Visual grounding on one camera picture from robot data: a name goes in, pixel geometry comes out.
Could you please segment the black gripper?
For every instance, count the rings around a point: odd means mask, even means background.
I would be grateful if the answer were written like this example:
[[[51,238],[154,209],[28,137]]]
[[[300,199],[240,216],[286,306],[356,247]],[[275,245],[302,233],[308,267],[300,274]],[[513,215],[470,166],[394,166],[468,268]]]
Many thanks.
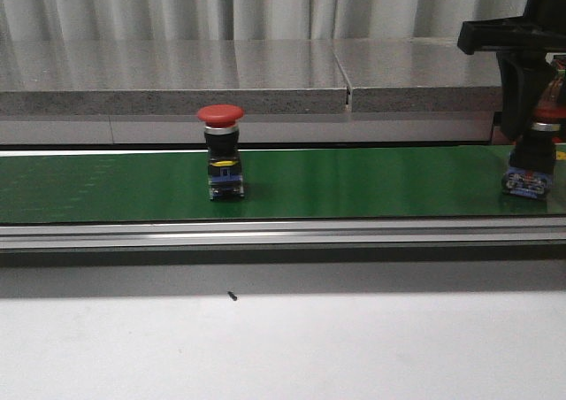
[[[501,132],[515,141],[527,129],[555,69],[544,52],[565,51],[565,0],[527,0],[516,17],[464,21],[457,40],[468,55],[497,52],[501,74]]]

